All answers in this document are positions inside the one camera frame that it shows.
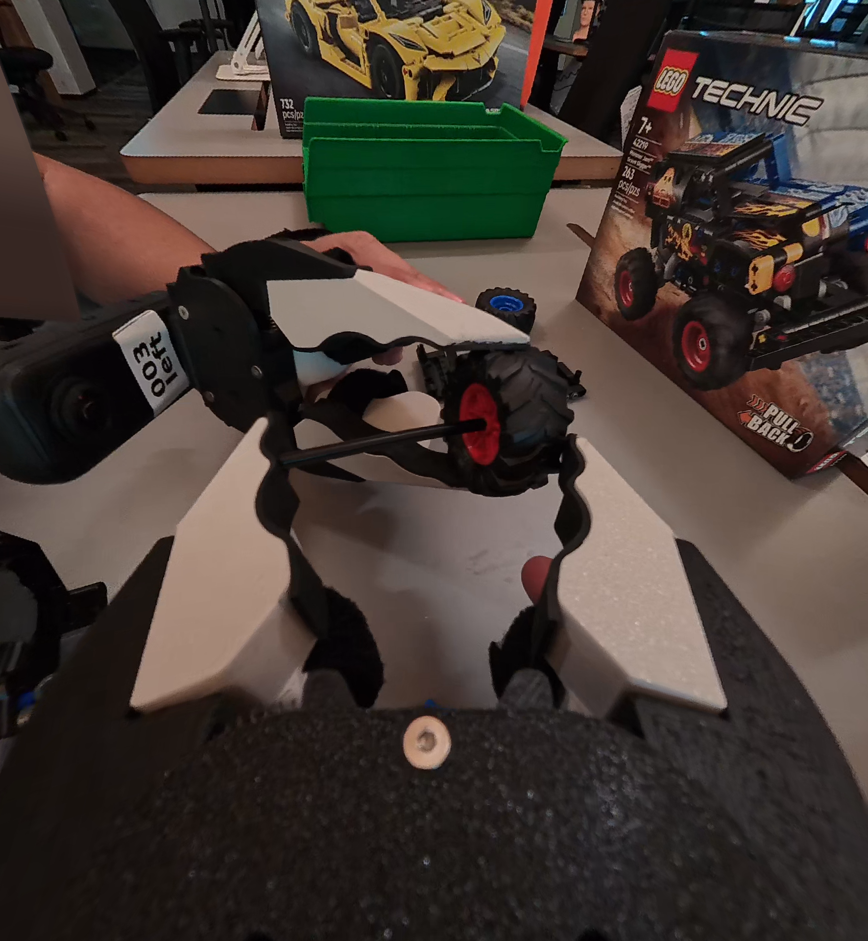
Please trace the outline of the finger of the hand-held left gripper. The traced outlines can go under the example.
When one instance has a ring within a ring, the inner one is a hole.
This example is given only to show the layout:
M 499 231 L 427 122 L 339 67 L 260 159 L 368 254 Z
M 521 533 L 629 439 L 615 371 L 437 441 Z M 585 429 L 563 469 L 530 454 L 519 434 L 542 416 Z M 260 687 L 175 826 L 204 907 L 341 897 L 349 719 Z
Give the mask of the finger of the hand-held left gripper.
M 394 347 L 529 346 L 529 334 L 499 318 L 381 274 L 269 280 L 271 318 L 295 351 L 340 364 Z
M 401 372 L 357 371 L 323 398 L 304 404 L 295 428 L 300 450 L 442 424 L 441 403 L 410 390 Z M 304 464 L 302 472 L 349 482 L 384 482 L 468 491 L 447 454 L 450 439 L 399 442 L 381 454 L 358 454 Z

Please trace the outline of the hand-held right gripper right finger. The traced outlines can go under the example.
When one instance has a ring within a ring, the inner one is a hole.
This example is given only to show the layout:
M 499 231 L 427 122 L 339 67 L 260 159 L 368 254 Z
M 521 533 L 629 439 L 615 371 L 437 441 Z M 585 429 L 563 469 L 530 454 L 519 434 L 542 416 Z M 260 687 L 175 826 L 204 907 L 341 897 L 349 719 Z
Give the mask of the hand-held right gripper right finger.
M 599 719 L 635 695 L 722 714 L 727 697 L 673 529 L 580 436 L 569 436 L 559 487 L 546 657 L 567 693 Z

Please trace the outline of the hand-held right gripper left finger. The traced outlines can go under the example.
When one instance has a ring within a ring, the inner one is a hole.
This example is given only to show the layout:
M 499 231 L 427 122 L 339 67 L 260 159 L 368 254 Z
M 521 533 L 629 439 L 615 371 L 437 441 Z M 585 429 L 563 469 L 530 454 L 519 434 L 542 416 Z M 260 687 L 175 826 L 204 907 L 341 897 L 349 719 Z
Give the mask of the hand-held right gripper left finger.
M 291 600 L 292 539 L 258 516 L 266 429 L 266 417 L 253 424 L 177 526 L 131 692 L 136 712 L 217 692 L 275 705 L 315 644 Z

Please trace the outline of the long black lego axle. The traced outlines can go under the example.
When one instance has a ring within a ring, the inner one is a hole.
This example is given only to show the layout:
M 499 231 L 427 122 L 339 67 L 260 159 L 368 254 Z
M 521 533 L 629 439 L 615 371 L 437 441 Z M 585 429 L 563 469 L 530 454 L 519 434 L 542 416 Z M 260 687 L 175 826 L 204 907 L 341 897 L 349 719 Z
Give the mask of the long black lego axle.
M 449 438 L 458 434 L 469 434 L 475 432 L 488 430 L 488 420 L 475 417 L 451 424 L 429 425 L 424 428 L 411 428 L 399 432 L 380 432 L 368 437 L 341 441 L 332 445 L 323 445 L 315 449 L 298 449 L 283 452 L 278 456 L 278 461 L 285 468 L 298 468 L 306 464 L 328 463 L 348 456 L 361 454 L 385 452 L 386 449 L 401 443 L 420 443 L 437 438 Z

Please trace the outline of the black lego wheel red rim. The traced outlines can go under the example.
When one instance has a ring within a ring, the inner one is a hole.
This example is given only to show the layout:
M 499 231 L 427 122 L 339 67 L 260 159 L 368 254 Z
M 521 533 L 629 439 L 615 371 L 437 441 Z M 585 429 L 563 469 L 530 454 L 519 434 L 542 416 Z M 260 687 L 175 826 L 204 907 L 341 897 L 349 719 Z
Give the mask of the black lego wheel red rim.
M 559 472 L 573 411 L 556 356 L 473 351 L 447 372 L 442 417 L 482 420 L 485 428 L 449 437 L 463 486 L 480 496 L 517 496 L 545 487 Z

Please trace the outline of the partly built lego truck model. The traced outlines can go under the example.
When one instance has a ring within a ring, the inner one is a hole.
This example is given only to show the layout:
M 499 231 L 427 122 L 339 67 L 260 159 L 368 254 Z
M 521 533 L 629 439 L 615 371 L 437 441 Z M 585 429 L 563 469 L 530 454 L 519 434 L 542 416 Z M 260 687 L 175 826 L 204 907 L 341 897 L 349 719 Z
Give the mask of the partly built lego truck model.
M 64 646 L 107 605 L 104 582 L 70 589 L 39 543 L 0 531 L 0 739 L 29 722 Z

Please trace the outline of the person's left forearm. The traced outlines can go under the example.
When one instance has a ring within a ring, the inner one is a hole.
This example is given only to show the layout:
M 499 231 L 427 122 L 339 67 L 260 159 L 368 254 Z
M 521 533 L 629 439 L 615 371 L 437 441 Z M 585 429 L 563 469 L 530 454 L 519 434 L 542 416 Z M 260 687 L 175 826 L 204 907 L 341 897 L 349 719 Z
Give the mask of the person's left forearm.
M 34 153 L 76 289 L 96 303 L 165 290 L 213 246 L 158 207 Z

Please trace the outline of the black lego wheel blue rim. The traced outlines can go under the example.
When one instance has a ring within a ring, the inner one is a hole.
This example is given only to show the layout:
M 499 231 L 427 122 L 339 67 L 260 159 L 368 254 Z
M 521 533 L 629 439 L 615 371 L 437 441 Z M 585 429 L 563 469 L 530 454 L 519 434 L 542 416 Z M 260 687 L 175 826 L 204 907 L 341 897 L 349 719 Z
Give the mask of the black lego wheel blue rim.
M 475 306 L 528 336 L 533 333 L 538 306 L 535 299 L 523 290 L 513 288 L 485 289 L 477 297 Z

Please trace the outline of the person's left hand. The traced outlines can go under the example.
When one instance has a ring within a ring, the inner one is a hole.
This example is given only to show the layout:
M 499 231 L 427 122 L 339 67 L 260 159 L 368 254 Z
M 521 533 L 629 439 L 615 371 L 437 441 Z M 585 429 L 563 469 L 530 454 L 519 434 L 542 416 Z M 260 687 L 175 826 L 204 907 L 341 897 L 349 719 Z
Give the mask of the person's left hand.
M 462 297 L 456 296 L 434 279 L 418 271 L 418 268 L 410 264 L 409 261 L 390 250 L 367 231 L 328 233 L 304 242 L 319 253 L 341 249 L 348 253 L 348 255 L 350 255 L 358 266 L 372 268 L 376 274 L 381 274 L 405 284 L 440 294 L 443 298 L 454 299 L 460 303 L 464 302 Z

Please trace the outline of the green plastic bin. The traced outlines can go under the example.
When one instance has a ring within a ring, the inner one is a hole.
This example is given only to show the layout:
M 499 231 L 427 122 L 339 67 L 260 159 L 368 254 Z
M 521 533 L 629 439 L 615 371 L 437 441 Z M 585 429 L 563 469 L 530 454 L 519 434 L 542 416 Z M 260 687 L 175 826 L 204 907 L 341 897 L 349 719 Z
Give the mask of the green plastic bin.
M 309 217 L 385 242 L 528 240 L 565 144 L 508 104 L 309 97 Z

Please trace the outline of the yellow car toy box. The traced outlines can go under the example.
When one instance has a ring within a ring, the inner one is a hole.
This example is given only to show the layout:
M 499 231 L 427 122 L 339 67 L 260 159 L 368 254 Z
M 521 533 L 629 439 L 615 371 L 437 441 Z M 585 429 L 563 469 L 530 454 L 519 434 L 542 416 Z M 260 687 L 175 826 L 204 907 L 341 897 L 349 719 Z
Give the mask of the yellow car toy box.
M 521 105 L 537 1 L 256 5 L 284 139 L 314 97 Z

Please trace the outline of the black office chair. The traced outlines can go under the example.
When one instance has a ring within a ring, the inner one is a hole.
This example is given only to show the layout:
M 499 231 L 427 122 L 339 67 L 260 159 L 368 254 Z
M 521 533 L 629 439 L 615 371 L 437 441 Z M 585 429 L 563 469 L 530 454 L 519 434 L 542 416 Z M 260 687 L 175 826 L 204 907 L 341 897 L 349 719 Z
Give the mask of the black office chair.
M 38 124 L 68 141 L 61 112 L 48 100 L 41 84 L 42 74 L 54 65 L 52 54 L 34 47 L 0 48 L 0 66 L 20 113 L 29 113 Z

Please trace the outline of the monster truck toy box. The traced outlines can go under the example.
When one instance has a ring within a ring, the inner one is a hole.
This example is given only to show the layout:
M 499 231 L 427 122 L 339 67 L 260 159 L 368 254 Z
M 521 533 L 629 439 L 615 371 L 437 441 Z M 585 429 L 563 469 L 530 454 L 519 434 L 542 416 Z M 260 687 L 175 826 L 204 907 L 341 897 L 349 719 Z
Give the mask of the monster truck toy box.
M 868 45 L 672 31 L 577 298 L 782 474 L 868 419 Z

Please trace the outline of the black lego bracket assembly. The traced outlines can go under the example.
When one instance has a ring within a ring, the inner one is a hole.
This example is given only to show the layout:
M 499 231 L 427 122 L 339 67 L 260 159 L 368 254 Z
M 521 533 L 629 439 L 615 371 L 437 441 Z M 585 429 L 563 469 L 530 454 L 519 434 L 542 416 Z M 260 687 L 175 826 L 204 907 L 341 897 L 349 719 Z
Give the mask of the black lego bracket assembly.
M 453 359 L 441 349 L 428 350 L 423 344 L 416 347 L 416 359 L 421 373 L 423 390 L 443 403 L 453 379 Z

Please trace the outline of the orange post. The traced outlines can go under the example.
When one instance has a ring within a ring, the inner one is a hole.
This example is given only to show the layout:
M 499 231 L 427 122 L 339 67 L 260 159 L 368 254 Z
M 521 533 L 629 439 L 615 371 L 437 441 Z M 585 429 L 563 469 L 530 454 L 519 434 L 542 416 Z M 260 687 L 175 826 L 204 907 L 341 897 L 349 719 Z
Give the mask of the orange post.
M 525 73 L 523 79 L 523 93 L 520 100 L 520 109 L 525 110 L 533 92 L 533 86 L 539 65 L 539 57 L 543 52 L 543 44 L 546 40 L 546 31 L 548 27 L 554 1 L 537 1 L 535 12 L 533 18 L 533 30 L 530 34 L 529 52 L 525 65 Z

